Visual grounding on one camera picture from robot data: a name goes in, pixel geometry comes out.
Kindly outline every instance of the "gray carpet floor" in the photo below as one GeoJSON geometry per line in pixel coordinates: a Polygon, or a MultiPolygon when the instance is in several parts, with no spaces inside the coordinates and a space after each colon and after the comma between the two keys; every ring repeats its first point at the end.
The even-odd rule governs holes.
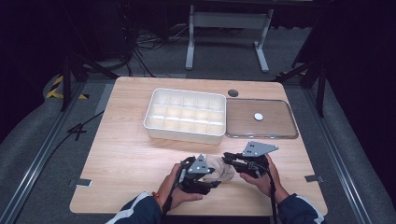
{"type": "MultiPolygon", "coordinates": [[[[264,43],[264,54],[270,67],[267,74],[260,70],[252,47],[253,41],[260,36],[256,31],[244,30],[237,34],[224,33],[222,30],[197,32],[194,65],[191,71],[184,68],[188,43],[186,35],[170,38],[170,42],[159,49],[141,50],[141,58],[151,74],[156,77],[268,81],[275,78],[279,72],[291,69],[290,65],[309,31],[269,31],[264,43]]],[[[112,63],[114,61],[111,60],[101,62],[103,65],[112,63]]],[[[130,65],[133,76],[149,76],[137,60],[132,59],[130,65]]],[[[114,72],[121,76],[129,75],[126,67],[114,72]]],[[[316,87],[312,90],[302,90],[296,85],[299,79],[289,79],[284,83],[284,87],[315,173],[324,179],[320,187],[329,208],[329,213],[325,217],[328,223],[359,223],[340,176],[334,168],[336,164],[331,159],[326,136],[315,119],[316,112],[311,109],[311,98],[307,97],[315,97],[316,87]]],[[[52,83],[53,80],[49,80],[48,87],[43,90],[43,96],[47,94],[52,83]]],[[[70,105],[72,109],[64,125],[60,127],[54,147],[64,140],[67,130],[89,120],[106,108],[113,84],[114,80],[102,75],[90,76],[82,90],[83,94],[89,94],[89,99],[76,100],[70,105]]],[[[21,121],[0,146],[0,211],[5,211],[24,173],[59,116],[61,107],[62,99],[46,99],[43,105],[21,121]]],[[[396,214],[390,198],[365,157],[329,84],[326,87],[324,114],[325,118],[321,121],[327,125],[372,223],[396,223],[396,214]]],[[[105,223],[114,216],[73,214],[69,210],[75,190],[69,187],[69,182],[79,178],[100,120],[99,116],[87,123],[84,126],[87,132],[77,141],[76,136],[71,135],[55,151],[21,210],[17,223],[105,223]]]]}

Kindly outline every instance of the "black cable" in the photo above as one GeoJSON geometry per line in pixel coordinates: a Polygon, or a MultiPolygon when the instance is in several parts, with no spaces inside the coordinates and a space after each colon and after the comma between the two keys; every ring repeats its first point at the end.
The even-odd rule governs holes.
{"type": "Polygon", "coordinates": [[[183,30],[181,32],[177,33],[176,35],[170,36],[169,38],[175,38],[176,39],[176,40],[173,40],[173,41],[172,40],[171,41],[169,41],[169,40],[164,41],[161,37],[158,37],[158,36],[156,36],[156,35],[154,35],[153,33],[150,33],[150,32],[140,33],[138,38],[137,38],[137,41],[136,41],[137,48],[140,49],[140,50],[144,50],[144,51],[153,50],[153,49],[160,49],[160,48],[162,48],[163,46],[165,46],[167,44],[172,44],[172,43],[175,43],[175,42],[179,41],[180,39],[183,39],[182,37],[177,37],[177,36],[178,35],[183,35],[183,33],[188,31],[187,28],[188,28],[188,26],[183,28],[183,30]]]}
{"type": "MultiPolygon", "coordinates": [[[[106,70],[108,70],[108,71],[114,71],[114,70],[117,70],[117,69],[119,69],[119,68],[122,68],[125,64],[127,64],[129,61],[123,61],[123,60],[120,60],[120,63],[116,63],[116,64],[113,64],[113,65],[110,65],[110,66],[106,66],[106,67],[104,67],[106,70]]],[[[97,70],[97,69],[94,69],[94,68],[92,68],[92,67],[83,67],[84,69],[85,69],[85,71],[87,71],[87,72],[89,72],[89,73],[101,73],[101,71],[99,71],[99,70],[97,70]]]]}
{"type": "Polygon", "coordinates": [[[132,73],[132,69],[131,69],[131,66],[129,65],[129,63],[126,63],[126,67],[128,68],[128,75],[130,77],[132,77],[134,74],[132,73]]]}
{"type": "Polygon", "coordinates": [[[139,62],[138,60],[137,60],[137,63],[139,64],[140,69],[142,69],[142,71],[143,71],[143,77],[145,77],[145,76],[146,76],[146,70],[145,70],[145,68],[143,68],[142,63],[139,62]]]}
{"type": "Polygon", "coordinates": [[[178,179],[180,178],[180,173],[181,173],[182,169],[183,169],[183,166],[180,166],[180,168],[178,168],[172,188],[169,190],[168,197],[166,198],[166,201],[163,204],[163,217],[166,216],[166,214],[171,210],[172,201],[173,201],[172,194],[173,194],[173,191],[177,188],[178,179]]]}
{"type": "Polygon", "coordinates": [[[47,158],[47,160],[44,162],[43,168],[41,169],[40,173],[37,175],[37,179],[41,176],[42,171],[45,169],[45,167],[47,166],[47,163],[50,161],[50,158],[53,156],[53,154],[56,152],[56,150],[61,146],[61,144],[66,141],[67,138],[70,137],[70,135],[72,135],[74,132],[78,130],[79,128],[82,128],[85,124],[89,123],[91,120],[96,119],[97,117],[99,117],[100,115],[102,115],[105,112],[102,111],[99,114],[93,116],[92,118],[88,119],[87,121],[85,121],[84,123],[80,123],[78,125],[76,125],[75,127],[73,127],[72,129],[68,130],[69,134],[52,150],[52,152],[50,153],[49,157],[47,158]]]}
{"type": "Polygon", "coordinates": [[[136,55],[136,58],[139,62],[141,62],[143,64],[143,66],[145,67],[145,69],[148,71],[148,73],[152,76],[155,77],[154,75],[151,74],[151,72],[149,71],[149,69],[146,67],[146,65],[143,63],[142,59],[139,57],[139,54],[136,52],[136,50],[134,49],[134,53],[136,55]]]}
{"type": "Polygon", "coordinates": [[[268,176],[270,177],[270,185],[271,185],[271,206],[273,209],[273,218],[274,218],[274,224],[277,224],[277,212],[276,212],[276,201],[275,201],[275,192],[276,192],[276,187],[275,187],[275,182],[274,179],[271,175],[270,169],[268,168],[267,172],[268,176]]]}

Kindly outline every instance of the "wire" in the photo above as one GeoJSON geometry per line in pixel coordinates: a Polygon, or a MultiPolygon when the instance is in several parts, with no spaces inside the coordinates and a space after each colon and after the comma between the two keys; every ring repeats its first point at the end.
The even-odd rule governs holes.
{"type": "Polygon", "coordinates": [[[275,192],[276,192],[276,187],[275,187],[275,182],[274,179],[271,175],[270,168],[268,168],[267,172],[268,176],[270,177],[270,185],[271,185],[271,205],[272,205],[272,210],[273,210],[273,219],[274,219],[274,224],[277,224],[277,212],[276,212],[276,202],[275,202],[275,192]]]}
{"type": "MultiPolygon", "coordinates": [[[[99,114],[95,115],[94,117],[88,119],[88,120],[85,121],[84,123],[75,126],[74,128],[72,128],[72,129],[69,130],[69,131],[78,130],[79,128],[83,127],[85,124],[91,122],[93,119],[96,119],[97,117],[99,117],[100,115],[102,115],[104,112],[105,112],[105,110],[102,111],[102,112],[100,112],[99,114]]],[[[67,135],[67,136],[66,136],[66,137],[65,137],[65,138],[64,138],[53,150],[52,150],[52,152],[50,153],[49,157],[48,157],[47,160],[45,161],[45,163],[44,163],[44,165],[43,165],[43,168],[41,169],[40,173],[37,175],[37,179],[41,176],[42,171],[45,169],[45,167],[47,166],[47,163],[50,161],[50,159],[52,158],[53,154],[55,154],[56,150],[57,150],[57,149],[61,146],[61,144],[62,144],[64,141],[66,141],[66,139],[69,138],[70,135],[72,135],[72,134],[73,134],[73,132],[69,132],[69,134],[68,134],[68,135],[67,135]]]]}
{"type": "Polygon", "coordinates": [[[178,35],[183,34],[183,32],[185,32],[188,28],[189,28],[189,26],[184,27],[181,31],[179,31],[177,34],[175,34],[171,38],[177,38],[178,35]]]}
{"type": "MultiPolygon", "coordinates": [[[[114,70],[116,70],[116,69],[122,68],[122,67],[123,67],[125,64],[127,64],[130,60],[131,60],[131,59],[129,59],[128,61],[123,61],[123,60],[121,60],[120,63],[116,63],[116,64],[114,64],[114,65],[107,66],[107,67],[105,67],[105,69],[107,69],[107,70],[109,70],[109,71],[114,71],[114,70]]],[[[91,68],[91,67],[84,67],[84,69],[85,69],[87,72],[89,72],[89,73],[101,73],[101,71],[96,70],[96,69],[91,68]]]]}
{"type": "Polygon", "coordinates": [[[129,76],[132,77],[133,74],[132,74],[132,70],[131,70],[131,66],[129,65],[129,62],[126,63],[126,67],[128,68],[128,74],[129,74],[129,76]]]}
{"type": "Polygon", "coordinates": [[[145,76],[146,76],[146,70],[143,68],[141,62],[139,62],[139,61],[137,60],[137,63],[139,64],[140,69],[142,69],[143,76],[145,77],[145,76]]]}
{"type": "Polygon", "coordinates": [[[175,190],[175,188],[177,188],[177,186],[178,186],[178,180],[180,178],[180,174],[181,174],[181,171],[183,169],[184,169],[184,167],[182,165],[177,170],[177,173],[176,173],[176,176],[175,176],[175,180],[174,180],[174,182],[172,184],[172,188],[169,190],[168,197],[166,198],[166,201],[165,201],[165,203],[163,205],[163,217],[166,216],[166,213],[171,209],[172,200],[173,200],[172,194],[173,194],[173,191],[175,190]]]}
{"type": "Polygon", "coordinates": [[[142,59],[139,57],[139,54],[136,52],[136,50],[134,49],[134,53],[136,55],[136,59],[142,63],[142,65],[145,67],[146,71],[148,71],[148,73],[152,76],[155,77],[154,75],[151,74],[151,72],[149,71],[149,69],[146,67],[146,65],[143,63],[142,59]]]}

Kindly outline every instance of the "cable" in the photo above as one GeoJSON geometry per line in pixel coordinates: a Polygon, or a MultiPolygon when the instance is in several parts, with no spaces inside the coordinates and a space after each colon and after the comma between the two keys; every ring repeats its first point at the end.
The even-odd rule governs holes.
{"type": "MultiPolygon", "coordinates": [[[[105,69],[107,69],[109,71],[114,71],[116,69],[122,68],[128,62],[129,61],[121,61],[121,63],[116,63],[114,65],[107,66],[107,67],[105,67],[105,69]]],[[[96,69],[91,68],[91,67],[83,67],[83,68],[89,73],[101,73],[101,71],[96,70],[96,69]]]]}
{"type": "Polygon", "coordinates": [[[126,67],[128,68],[128,74],[129,74],[129,76],[132,77],[133,74],[132,74],[132,69],[131,69],[131,66],[129,65],[129,62],[126,63],[126,67]]]}
{"type": "Polygon", "coordinates": [[[273,218],[274,218],[274,224],[277,224],[277,212],[276,212],[276,201],[275,201],[275,192],[276,192],[276,187],[275,187],[275,182],[274,179],[271,175],[271,171],[268,168],[267,171],[268,176],[270,177],[270,185],[271,185],[271,206],[273,210],[273,218]]]}
{"type": "Polygon", "coordinates": [[[189,26],[184,27],[181,31],[179,31],[177,34],[175,34],[171,38],[177,38],[178,35],[183,34],[183,32],[185,32],[188,28],[189,28],[189,26]]]}
{"type": "MultiPolygon", "coordinates": [[[[102,115],[105,111],[100,112],[99,114],[95,115],[94,117],[88,119],[87,121],[85,121],[84,123],[80,123],[78,125],[76,125],[74,128],[68,130],[69,131],[76,131],[79,128],[82,128],[85,124],[89,123],[91,120],[96,119],[97,117],[99,117],[100,115],[102,115]]],[[[45,167],[47,166],[47,163],[50,161],[50,158],[53,156],[53,154],[56,152],[56,150],[61,146],[61,144],[70,137],[70,135],[72,135],[73,132],[69,132],[69,134],[52,150],[52,152],[50,153],[49,157],[47,158],[46,162],[44,163],[43,168],[41,169],[40,174],[38,174],[37,179],[39,176],[41,176],[42,171],[45,169],[45,167]]]]}
{"type": "Polygon", "coordinates": [[[139,61],[137,60],[137,63],[139,64],[140,69],[142,69],[142,71],[143,71],[143,77],[145,77],[145,76],[146,76],[146,70],[143,68],[141,62],[139,62],[139,61]]]}
{"type": "Polygon", "coordinates": [[[166,44],[165,41],[162,41],[161,38],[156,37],[155,35],[150,35],[149,37],[144,36],[143,38],[140,37],[141,35],[146,35],[146,33],[142,33],[139,35],[137,38],[136,44],[137,48],[141,50],[152,50],[152,49],[160,49],[162,46],[166,44]],[[151,43],[151,46],[145,47],[142,46],[142,44],[147,44],[151,43]]]}
{"type": "Polygon", "coordinates": [[[136,55],[136,58],[139,62],[141,62],[143,64],[143,66],[145,67],[146,71],[148,71],[148,73],[152,76],[155,77],[154,75],[151,74],[151,72],[149,71],[149,69],[146,67],[146,65],[143,63],[142,59],[139,57],[139,54],[136,52],[136,50],[134,49],[134,53],[136,55]]]}
{"type": "Polygon", "coordinates": [[[175,188],[177,188],[177,185],[178,185],[177,182],[178,182],[178,178],[180,177],[181,171],[182,171],[182,166],[180,166],[180,168],[177,170],[176,177],[173,182],[172,188],[169,190],[168,197],[166,198],[166,201],[163,204],[163,217],[165,217],[167,212],[169,212],[169,210],[171,210],[172,200],[173,200],[172,194],[173,194],[173,191],[175,190],[175,188]]]}

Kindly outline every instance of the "table top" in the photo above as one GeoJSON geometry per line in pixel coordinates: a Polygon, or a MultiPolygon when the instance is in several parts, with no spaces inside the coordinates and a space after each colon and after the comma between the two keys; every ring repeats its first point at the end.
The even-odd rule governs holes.
{"type": "MultiPolygon", "coordinates": [[[[175,163],[200,154],[222,156],[242,152],[251,139],[224,136],[218,145],[154,139],[143,125],[153,91],[168,88],[223,94],[237,90],[237,98],[276,99],[288,102],[281,84],[232,80],[119,77],[93,140],[81,177],[92,180],[89,188],[77,187],[70,209],[74,213],[117,213],[142,191],[157,191],[175,163]]],[[[270,155],[289,192],[307,197],[327,214],[318,182],[306,182],[314,171],[304,142],[296,139],[254,139],[279,150],[270,155]]],[[[271,216],[271,201],[238,174],[212,189],[203,200],[183,203],[172,215],[271,216]]]]}

